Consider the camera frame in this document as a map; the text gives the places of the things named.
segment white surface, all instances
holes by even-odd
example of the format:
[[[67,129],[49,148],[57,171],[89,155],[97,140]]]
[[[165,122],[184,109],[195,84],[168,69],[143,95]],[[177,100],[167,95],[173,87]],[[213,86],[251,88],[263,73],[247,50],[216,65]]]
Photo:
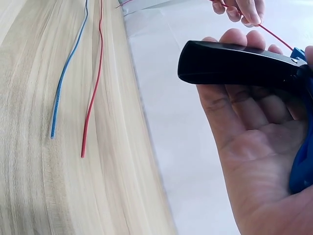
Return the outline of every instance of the white surface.
[[[313,1],[267,1],[264,26],[304,49],[313,44]],[[179,235],[238,235],[223,174],[195,86],[177,77],[188,40],[217,39],[238,27],[215,15],[206,0],[172,1],[127,15],[129,42],[157,161]],[[268,45],[277,43],[258,29]]]
[[[119,0],[119,2],[121,3],[124,3],[126,1],[127,0]],[[171,0],[132,0],[123,6],[124,16],[131,14],[135,11],[138,11],[147,7],[155,6],[155,5],[167,2],[167,1],[171,1]]]

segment fingernail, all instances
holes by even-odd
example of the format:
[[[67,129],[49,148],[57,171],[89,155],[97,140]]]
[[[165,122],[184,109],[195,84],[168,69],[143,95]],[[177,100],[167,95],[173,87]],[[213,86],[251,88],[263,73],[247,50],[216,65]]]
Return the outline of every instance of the fingernail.
[[[229,15],[231,17],[236,17],[237,16],[237,11],[229,11],[228,13],[229,13]]]
[[[251,18],[252,24],[260,24],[261,23],[261,18],[257,14],[251,14],[250,18]]]
[[[220,9],[220,4],[218,2],[213,3],[213,8],[218,11]]]
[[[251,28],[251,27],[253,27],[253,25],[251,24],[251,23],[244,23],[244,26],[246,26],[246,27],[248,27],[248,28]]]

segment finger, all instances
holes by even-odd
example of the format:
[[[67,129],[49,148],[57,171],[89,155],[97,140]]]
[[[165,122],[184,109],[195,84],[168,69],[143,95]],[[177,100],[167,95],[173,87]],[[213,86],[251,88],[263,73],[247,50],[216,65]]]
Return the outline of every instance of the finger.
[[[213,10],[216,14],[223,14],[225,12],[225,7],[222,6],[222,3],[220,0],[215,0],[212,2]]]
[[[277,54],[283,54],[283,51],[276,45],[270,45],[268,50]],[[294,120],[305,120],[307,118],[307,110],[301,99],[281,90],[275,90],[274,92],[286,104]]]
[[[224,35],[224,38],[221,38],[221,42],[239,44],[260,49],[265,48],[264,39],[257,31],[252,31],[248,33],[247,36],[243,34],[239,36],[236,31],[231,31],[228,35]],[[259,105],[251,97],[249,88],[247,86],[226,85],[225,87],[228,91],[233,109],[241,118],[246,129],[258,129],[261,126],[268,124],[266,116],[264,115]]]
[[[230,43],[230,44],[237,44],[237,45],[247,45],[246,36],[236,28],[231,28],[221,37],[221,43]]]
[[[258,15],[261,19],[261,23],[263,22],[264,13],[265,13],[265,1],[264,0],[255,0],[255,8],[258,12]]]
[[[204,41],[216,42],[211,37],[205,38]],[[243,133],[245,128],[232,109],[225,86],[197,85],[197,89],[217,148],[221,150],[235,136]]]
[[[254,0],[237,0],[240,11],[251,24],[260,24],[261,18],[258,15]]]
[[[244,26],[248,27],[248,28],[252,28],[254,25],[251,24],[245,17],[242,17],[241,19],[241,23],[244,24]]]
[[[279,48],[278,46],[276,46],[275,44],[272,44],[268,47],[268,51],[271,51],[273,53],[277,53],[282,55],[283,51],[281,50],[281,48]]]
[[[246,35],[247,45],[248,47],[258,48],[261,50],[265,50],[266,42],[263,36],[256,30],[250,31]]]
[[[234,6],[230,6],[227,8],[226,13],[229,19],[233,22],[238,22],[241,18],[241,15],[238,12],[238,9]]]
[[[280,49],[275,46],[269,47],[268,50],[274,53],[280,52]],[[293,120],[285,102],[272,89],[252,87],[251,90],[254,99],[257,100],[269,123],[282,124]]]

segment wood grain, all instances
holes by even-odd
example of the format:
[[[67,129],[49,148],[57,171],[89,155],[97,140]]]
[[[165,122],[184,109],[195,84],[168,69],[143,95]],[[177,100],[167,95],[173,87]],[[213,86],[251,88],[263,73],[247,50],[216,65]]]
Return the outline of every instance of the wood grain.
[[[121,9],[99,0],[67,70],[56,139],[49,138],[60,74],[84,19],[84,0],[0,1],[0,234],[174,235],[140,104]]]

